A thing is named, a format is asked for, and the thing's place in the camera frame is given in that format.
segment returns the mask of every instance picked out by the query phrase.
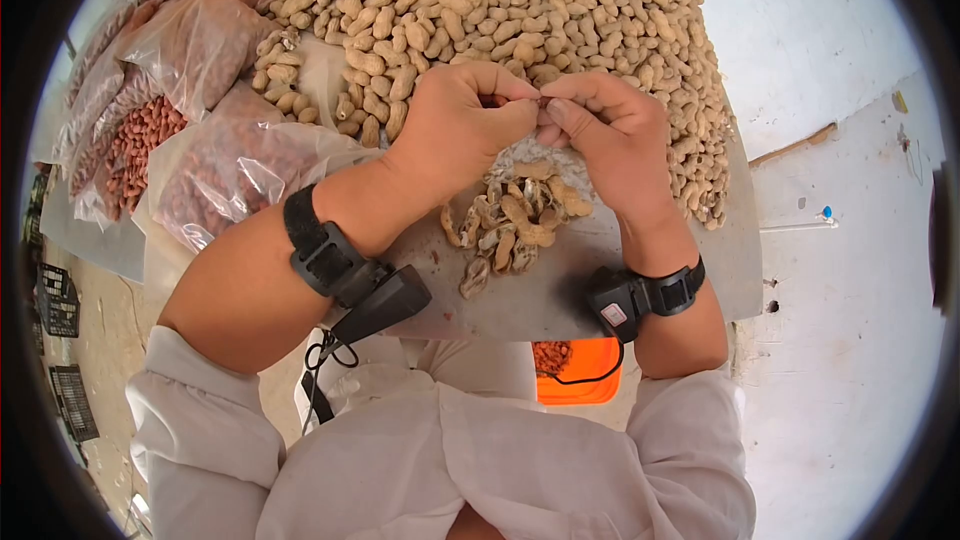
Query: fingernail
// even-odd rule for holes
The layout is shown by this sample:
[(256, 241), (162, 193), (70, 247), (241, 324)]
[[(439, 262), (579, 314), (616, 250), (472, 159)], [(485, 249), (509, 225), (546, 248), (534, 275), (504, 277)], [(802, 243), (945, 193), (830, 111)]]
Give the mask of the fingernail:
[(558, 98), (553, 98), (546, 103), (546, 112), (554, 122), (560, 124), (567, 115), (567, 106)]

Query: person's left hand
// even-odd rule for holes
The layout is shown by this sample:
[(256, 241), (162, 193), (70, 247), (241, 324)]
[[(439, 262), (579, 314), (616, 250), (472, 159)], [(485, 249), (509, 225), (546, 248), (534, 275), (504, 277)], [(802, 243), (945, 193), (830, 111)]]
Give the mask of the person's left hand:
[[(479, 96), (509, 102), (484, 109)], [(498, 152), (537, 126), (540, 92), (497, 63), (430, 69), (414, 91), (399, 137), (383, 157), (389, 166), (446, 202), (486, 174)]]

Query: orange object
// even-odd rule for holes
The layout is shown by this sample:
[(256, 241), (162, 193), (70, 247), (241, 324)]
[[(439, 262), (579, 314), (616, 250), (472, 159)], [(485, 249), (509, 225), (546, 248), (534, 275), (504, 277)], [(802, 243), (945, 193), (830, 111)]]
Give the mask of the orange object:
[[(618, 341), (615, 337), (571, 340), (573, 355), (559, 373), (561, 380), (599, 378), (617, 364)], [(547, 407), (603, 405), (620, 389), (620, 368), (600, 381), (563, 385), (553, 378), (536, 378), (536, 400)]]

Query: wrist-worn device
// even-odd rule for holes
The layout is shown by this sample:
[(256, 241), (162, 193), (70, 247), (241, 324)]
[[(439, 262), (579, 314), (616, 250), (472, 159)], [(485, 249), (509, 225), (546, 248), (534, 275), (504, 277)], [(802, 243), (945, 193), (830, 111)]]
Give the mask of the wrist-worn device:
[(703, 257), (692, 269), (685, 266), (662, 278), (600, 267), (586, 282), (586, 301), (606, 331), (626, 344), (637, 339), (648, 313), (666, 318), (689, 309), (706, 278)]
[(336, 223), (318, 221), (314, 186), (287, 198), (283, 223), (294, 246), (290, 266), (317, 294), (350, 310), (330, 330), (336, 340), (352, 344), (422, 311), (432, 296), (413, 265), (395, 269), (361, 256)]

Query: white shirt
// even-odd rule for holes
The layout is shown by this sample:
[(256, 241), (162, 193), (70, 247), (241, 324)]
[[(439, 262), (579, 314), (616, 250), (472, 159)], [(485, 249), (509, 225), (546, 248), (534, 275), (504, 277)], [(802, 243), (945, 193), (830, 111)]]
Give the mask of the white shirt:
[(626, 432), (435, 382), (340, 414), (289, 455), (258, 382), (151, 331), (126, 397), (159, 540), (442, 540), (465, 502), (510, 540), (753, 532), (721, 371), (643, 379)]

